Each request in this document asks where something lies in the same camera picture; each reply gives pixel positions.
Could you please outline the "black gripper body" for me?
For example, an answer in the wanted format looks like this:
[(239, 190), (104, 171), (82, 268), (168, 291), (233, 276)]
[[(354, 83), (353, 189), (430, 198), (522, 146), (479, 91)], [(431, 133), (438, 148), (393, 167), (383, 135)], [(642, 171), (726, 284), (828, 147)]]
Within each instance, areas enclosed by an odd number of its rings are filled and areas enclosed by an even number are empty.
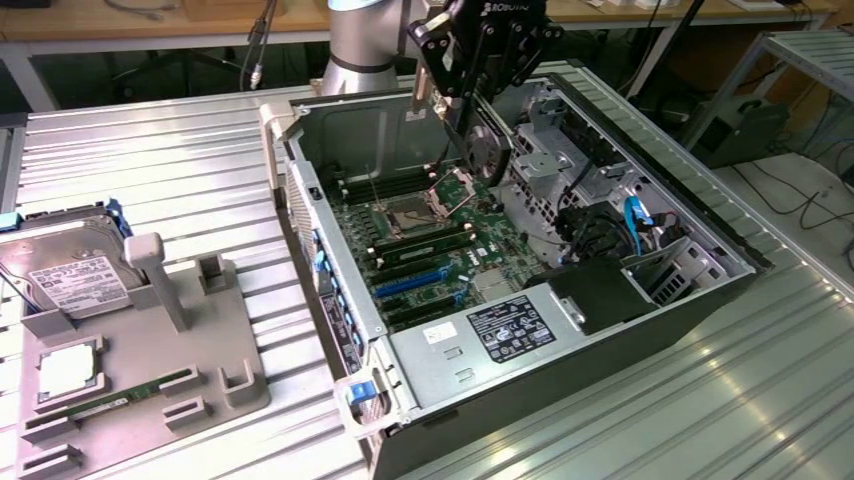
[(455, 30), (470, 30), (485, 21), (549, 23), (546, 7), (546, 1), (535, 0), (451, 0), (445, 2), (443, 11)]

